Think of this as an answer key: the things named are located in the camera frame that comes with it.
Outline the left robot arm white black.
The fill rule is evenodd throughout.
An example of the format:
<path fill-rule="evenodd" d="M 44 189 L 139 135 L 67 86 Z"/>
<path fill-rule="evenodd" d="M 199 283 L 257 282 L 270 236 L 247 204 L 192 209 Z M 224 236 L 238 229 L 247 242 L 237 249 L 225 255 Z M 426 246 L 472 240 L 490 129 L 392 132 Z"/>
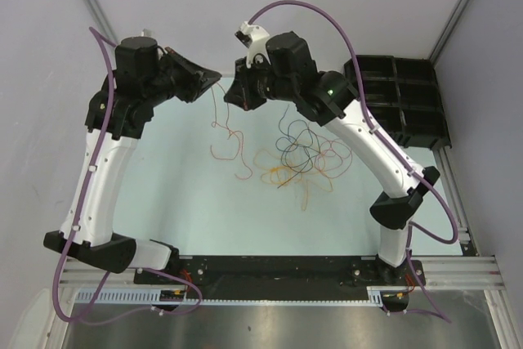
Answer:
<path fill-rule="evenodd" d="M 43 245 L 89 266 L 119 274 L 149 268 L 169 284 L 181 273 L 174 247 L 138 240 L 113 230 L 114 210 L 127 165 L 154 109 L 176 97 L 199 99 L 221 79 L 149 37 L 125 38 L 114 49 L 107 77 L 89 102 L 81 180 L 69 214 Z"/>

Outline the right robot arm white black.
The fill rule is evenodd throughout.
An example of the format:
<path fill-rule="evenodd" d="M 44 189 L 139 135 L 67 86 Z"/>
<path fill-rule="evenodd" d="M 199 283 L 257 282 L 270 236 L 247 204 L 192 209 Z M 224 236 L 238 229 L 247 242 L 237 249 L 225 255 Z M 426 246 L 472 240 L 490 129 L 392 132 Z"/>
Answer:
<path fill-rule="evenodd" d="M 225 102 L 249 111 L 268 100 L 291 101 L 311 122 L 327 128 L 363 161 L 382 186 L 369 211 L 380 225 L 378 278 L 397 284 L 406 275 L 408 224 L 439 180 L 435 167 L 422 167 L 377 124 L 369 126 L 351 83 L 337 71 L 320 71 L 305 39 L 294 32 L 270 35 L 257 25 L 238 30 L 247 48 L 235 62 Z"/>

